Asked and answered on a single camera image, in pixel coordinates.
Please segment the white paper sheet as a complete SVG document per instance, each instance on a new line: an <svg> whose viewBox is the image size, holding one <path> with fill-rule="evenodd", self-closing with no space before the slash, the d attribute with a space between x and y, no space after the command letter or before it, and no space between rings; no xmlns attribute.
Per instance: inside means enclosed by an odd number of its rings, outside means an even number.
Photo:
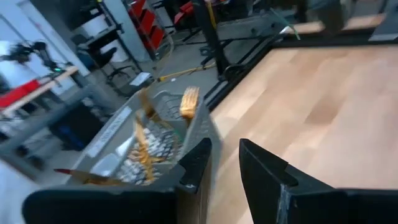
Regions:
<svg viewBox="0 0 398 224"><path fill-rule="evenodd" d="M129 84L131 86L141 86L147 82L152 82L153 77L149 72L141 72L139 73Z"/></svg>

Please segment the black aluminium table frame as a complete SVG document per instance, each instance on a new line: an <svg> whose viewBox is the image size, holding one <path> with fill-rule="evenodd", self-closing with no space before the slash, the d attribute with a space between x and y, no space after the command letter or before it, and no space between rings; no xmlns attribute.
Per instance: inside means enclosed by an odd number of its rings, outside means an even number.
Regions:
<svg viewBox="0 0 398 224"><path fill-rule="evenodd" d="M295 40L292 34L266 36L260 39L232 66L232 71L227 72L231 78L226 81L225 85L222 81L219 81L203 98L206 101L207 108L213 111L246 75L274 49L369 45L398 45L398 32L383 34L375 28L364 28L344 30L333 37L325 37L320 32L304 33L300 40Z"/></svg>

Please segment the black floor stand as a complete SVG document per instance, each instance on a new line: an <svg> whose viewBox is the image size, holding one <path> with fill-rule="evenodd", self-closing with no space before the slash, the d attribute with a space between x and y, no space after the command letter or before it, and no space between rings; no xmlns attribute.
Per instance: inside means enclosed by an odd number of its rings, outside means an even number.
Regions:
<svg viewBox="0 0 398 224"><path fill-rule="evenodd" d="M218 80L230 82L236 76L233 70L239 65L232 65L224 54L224 47L220 43L218 33L214 28L205 0L191 0L197 24L202 29L210 52L215 60Z"/></svg>

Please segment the black office chair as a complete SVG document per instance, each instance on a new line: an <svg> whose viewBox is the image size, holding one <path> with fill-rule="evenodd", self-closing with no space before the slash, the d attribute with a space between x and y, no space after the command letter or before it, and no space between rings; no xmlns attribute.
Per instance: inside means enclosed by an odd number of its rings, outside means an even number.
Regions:
<svg viewBox="0 0 398 224"><path fill-rule="evenodd" d="M97 66L97 68L101 71L101 73L106 77L106 81L112 82L114 77L119 76L125 76L129 78L129 75L124 72L125 69L130 68L131 66L124 66L124 67L119 67L116 68L112 63L111 59L113 58L114 54L118 51L116 47L112 47L109 50L107 50L105 53L101 53L100 50L94 51L90 53L90 57L93 60L93 63ZM104 71L104 67L106 65L109 65L113 71L111 73L106 73Z"/></svg>

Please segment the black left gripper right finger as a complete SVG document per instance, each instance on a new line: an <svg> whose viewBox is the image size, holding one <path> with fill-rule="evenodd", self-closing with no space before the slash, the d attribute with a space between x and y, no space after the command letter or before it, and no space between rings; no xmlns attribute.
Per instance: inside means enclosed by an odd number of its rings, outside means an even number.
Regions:
<svg viewBox="0 0 398 224"><path fill-rule="evenodd" d="M398 190L336 189L244 138L239 166L254 224L398 224Z"/></svg>

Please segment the wooden workbench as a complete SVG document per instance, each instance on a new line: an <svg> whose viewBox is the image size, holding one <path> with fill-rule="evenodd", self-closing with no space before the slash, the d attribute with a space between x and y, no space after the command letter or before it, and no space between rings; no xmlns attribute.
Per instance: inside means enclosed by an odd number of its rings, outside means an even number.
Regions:
<svg viewBox="0 0 398 224"><path fill-rule="evenodd" d="M15 102L8 105L7 107L0 108L0 115L1 116L9 116L13 111L18 110L19 108L24 106L26 103L31 102L38 96L42 95L44 92L53 88L56 84L58 84L63 79L72 76L77 71L78 71L78 68L76 66L67 67L63 73L61 73L60 75L56 75L54 77L50 77L50 80L48 82L39 86L34 91L24 95L21 98L18 98Z"/></svg>

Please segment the red object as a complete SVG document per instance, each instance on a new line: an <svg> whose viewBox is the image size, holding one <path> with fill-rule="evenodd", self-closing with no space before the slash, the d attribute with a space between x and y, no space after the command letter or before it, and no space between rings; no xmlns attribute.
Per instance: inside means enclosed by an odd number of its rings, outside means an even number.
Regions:
<svg viewBox="0 0 398 224"><path fill-rule="evenodd" d="M29 93L32 93L39 87L39 81L33 79L13 90L8 91L5 94L0 95L0 108L8 107L9 105L15 103L17 100L20 100L22 97L28 95Z"/></svg>

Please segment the red bin shelf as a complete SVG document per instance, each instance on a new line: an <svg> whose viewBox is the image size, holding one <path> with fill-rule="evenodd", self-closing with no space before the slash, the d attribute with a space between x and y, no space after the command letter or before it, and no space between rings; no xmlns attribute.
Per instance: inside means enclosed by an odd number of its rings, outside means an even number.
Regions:
<svg viewBox="0 0 398 224"><path fill-rule="evenodd" d="M133 0L127 7L127 12L144 47L154 53L160 47L165 34L155 21L156 15L145 4L146 0Z"/></svg>

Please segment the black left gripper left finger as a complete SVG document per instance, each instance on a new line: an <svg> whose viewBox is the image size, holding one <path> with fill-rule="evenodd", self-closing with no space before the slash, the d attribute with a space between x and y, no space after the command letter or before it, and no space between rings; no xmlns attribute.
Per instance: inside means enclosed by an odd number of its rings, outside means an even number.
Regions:
<svg viewBox="0 0 398 224"><path fill-rule="evenodd" d="M211 162L203 138L166 174L149 185L58 186L38 190L22 203L26 224L187 224L202 221L198 199Z"/></svg>

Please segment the grey mesh silverware caddy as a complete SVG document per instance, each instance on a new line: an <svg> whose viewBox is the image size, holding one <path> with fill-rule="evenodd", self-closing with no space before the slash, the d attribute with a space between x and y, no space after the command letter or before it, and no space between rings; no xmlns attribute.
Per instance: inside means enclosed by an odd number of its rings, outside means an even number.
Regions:
<svg viewBox="0 0 398 224"><path fill-rule="evenodd" d="M117 110L72 167L136 185L150 184L138 160L134 135L135 115L140 116L157 180L166 174L203 138L210 138L213 153L221 150L220 136L205 102L199 98L195 116L180 115L181 94L161 91L154 96L136 93Z"/></svg>

